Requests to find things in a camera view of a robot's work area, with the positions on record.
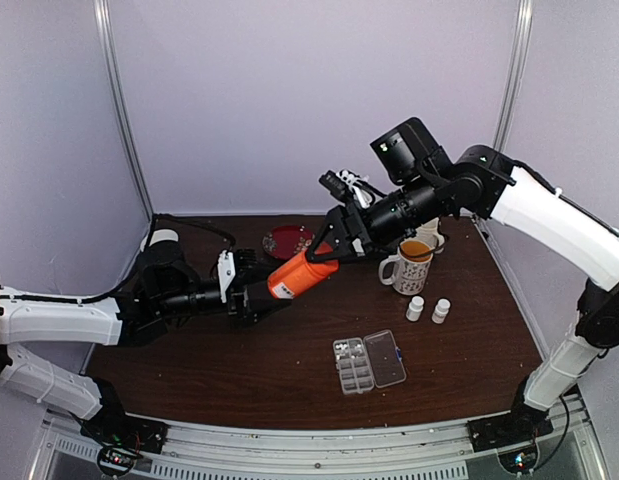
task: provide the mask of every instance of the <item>white container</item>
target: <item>white container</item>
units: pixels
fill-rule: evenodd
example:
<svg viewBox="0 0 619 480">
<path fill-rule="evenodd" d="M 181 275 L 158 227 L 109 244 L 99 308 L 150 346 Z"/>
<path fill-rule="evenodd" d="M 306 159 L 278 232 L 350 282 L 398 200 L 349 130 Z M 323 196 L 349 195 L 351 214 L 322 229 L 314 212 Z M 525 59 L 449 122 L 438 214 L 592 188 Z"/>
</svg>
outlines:
<svg viewBox="0 0 619 480">
<path fill-rule="evenodd" d="M 425 308 L 425 299 L 416 295 L 409 302 L 409 307 L 407 308 L 407 320 L 410 322 L 415 322 L 420 318 L 420 314 L 422 310 Z"/>
<path fill-rule="evenodd" d="M 434 323 L 442 323 L 445 321 L 445 317 L 449 313 L 449 309 L 451 308 L 451 302 L 446 298 L 441 298 L 436 303 L 436 308 L 433 310 L 433 315 L 431 316 L 431 320 Z"/>
</svg>

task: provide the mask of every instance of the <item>clear plastic box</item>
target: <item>clear plastic box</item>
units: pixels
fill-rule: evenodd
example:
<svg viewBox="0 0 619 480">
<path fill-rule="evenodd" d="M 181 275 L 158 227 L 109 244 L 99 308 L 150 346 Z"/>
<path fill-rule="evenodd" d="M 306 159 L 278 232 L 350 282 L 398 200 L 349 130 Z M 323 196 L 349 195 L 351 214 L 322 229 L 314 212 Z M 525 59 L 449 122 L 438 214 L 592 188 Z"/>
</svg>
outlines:
<svg viewBox="0 0 619 480">
<path fill-rule="evenodd" d="M 345 395 L 404 382 L 407 374 L 391 330 L 333 342 L 340 386 Z"/>
</svg>

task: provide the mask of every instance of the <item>dark brown tabletop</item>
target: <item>dark brown tabletop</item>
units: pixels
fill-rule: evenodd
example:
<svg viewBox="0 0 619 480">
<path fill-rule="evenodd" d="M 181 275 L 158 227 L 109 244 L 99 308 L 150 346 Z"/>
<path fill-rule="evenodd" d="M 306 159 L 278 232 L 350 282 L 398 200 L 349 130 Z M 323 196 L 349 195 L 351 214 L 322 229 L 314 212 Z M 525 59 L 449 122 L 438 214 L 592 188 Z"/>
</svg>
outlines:
<svg viewBox="0 0 619 480">
<path fill-rule="evenodd" d="M 262 253 L 272 227 L 306 216 L 214 217 L 238 248 Z M 161 222 L 180 233 L 187 260 L 209 271 L 222 239 Z M 232 330 L 227 317 L 198 317 L 148 347 L 99 346 L 88 374 L 113 382 L 129 412 L 221 426 L 341 429 L 422 424 L 506 410 L 520 380 L 540 358 L 525 322 L 478 231 L 467 218 L 445 219 L 451 237 L 433 261 L 421 319 L 378 281 L 377 262 L 340 272 L 258 325 Z M 442 325 L 431 320 L 451 301 Z M 332 342 L 390 329 L 407 380 L 362 395 L 342 393 Z"/>
</svg>

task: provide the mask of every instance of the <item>robotic arm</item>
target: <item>robotic arm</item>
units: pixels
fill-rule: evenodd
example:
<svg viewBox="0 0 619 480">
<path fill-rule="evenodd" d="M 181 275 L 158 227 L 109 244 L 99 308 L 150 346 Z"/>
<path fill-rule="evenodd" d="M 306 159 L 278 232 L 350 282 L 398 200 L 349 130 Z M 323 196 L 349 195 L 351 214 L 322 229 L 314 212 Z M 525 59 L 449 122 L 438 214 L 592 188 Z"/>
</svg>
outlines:
<svg viewBox="0 0 619 480">
<path fill-rule="evenodd" d="M 175 232 L 156 232 L 138 256 L 130 292 L 91 298 L 43 296 L 0 287 L 0 385 L 71 412 L 83 433 L 108 444 L 160 452 L 166 425 L 125 414 L 104 380 L 73 375 L 20 345 L 78 340 L 137 346 L 183 318 L 226 311 L 246 326 L 290 304 L 339 263 L 386 253 L 433 218 L 462 208 L 536 238 L 589 277 L 580 318 L 566 340 L 520 384 L 511 412 L 470 422 L 476 451 L 545 432 L 549 408 L 604 350 L 619 345 L 619 230 L 601 222 L 527 165 L 485 146 L 452 163 L 422 122 L 411 118 L 371 144 L 399 188 L 382 194 L 350 172 L 320 178 L 341 205 L 330 210 L 313 244 L 272 269 L 255 252 L 220 254 L 218 278 L 201 279 L 185 262 Z M 317 265 L 325 266 L 320 270 Z"/>
</svg>

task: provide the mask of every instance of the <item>bottle label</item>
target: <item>bottle label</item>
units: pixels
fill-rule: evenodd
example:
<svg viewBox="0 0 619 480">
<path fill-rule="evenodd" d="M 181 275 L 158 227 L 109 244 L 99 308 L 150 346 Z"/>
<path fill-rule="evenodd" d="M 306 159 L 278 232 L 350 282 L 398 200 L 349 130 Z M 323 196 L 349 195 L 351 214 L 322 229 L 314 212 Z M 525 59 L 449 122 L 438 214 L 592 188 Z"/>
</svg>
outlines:
<svg viewBox="0 0 619 480">
<path fill-rule="evenodd" d="M 292 299 L 294 297 L 294 293 L 287 288 L 284 282 L 280 282 L 278 285 L 273 287 L 271 291 L 277 298 Z"/>
</svg>

